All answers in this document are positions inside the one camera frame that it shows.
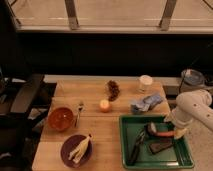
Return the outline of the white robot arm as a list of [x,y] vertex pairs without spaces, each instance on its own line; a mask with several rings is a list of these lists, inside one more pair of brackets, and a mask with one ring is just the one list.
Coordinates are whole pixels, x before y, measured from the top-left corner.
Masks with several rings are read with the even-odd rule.
[[174,138],[182,138],[194,119],[213,131],[212,103],[212,96],[207,90],[180,93],[176,98],[176,107],[164,118],[165,122],[174,125]]

